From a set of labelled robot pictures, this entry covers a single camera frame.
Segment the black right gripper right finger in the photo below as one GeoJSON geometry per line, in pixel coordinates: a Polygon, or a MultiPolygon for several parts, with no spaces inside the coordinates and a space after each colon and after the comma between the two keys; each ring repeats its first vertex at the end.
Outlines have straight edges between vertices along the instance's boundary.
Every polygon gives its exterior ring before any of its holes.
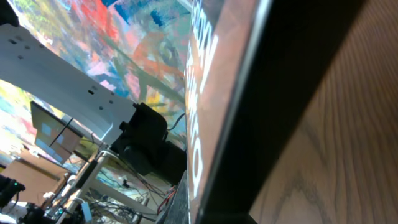
{"type": "Polygon", "coordinates": [[[252,223],[250,208],[361,6],[358,0],[256,3],[200,223],[252,223]]]}

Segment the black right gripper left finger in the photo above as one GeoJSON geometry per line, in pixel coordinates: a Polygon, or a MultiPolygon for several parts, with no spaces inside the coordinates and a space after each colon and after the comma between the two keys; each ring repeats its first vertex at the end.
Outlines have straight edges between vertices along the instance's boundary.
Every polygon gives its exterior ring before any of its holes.
{"type": "Polygon", "coordinates": [[[164,224],[189,224],[189,194],[188,194],[187,171],[184,172],[182,179],[177,187],[177,192],[165,214],[164,224]]]}

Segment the gold smartphone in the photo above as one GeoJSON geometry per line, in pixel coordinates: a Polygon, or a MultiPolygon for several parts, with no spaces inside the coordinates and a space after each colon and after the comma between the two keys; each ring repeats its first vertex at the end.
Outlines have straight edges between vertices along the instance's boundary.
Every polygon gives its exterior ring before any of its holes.
{"type": "Polygon", "coordinates": [[[188,221],[196,223],[241,67],[272,1],[192,1],[185,76],[188,221]]]}

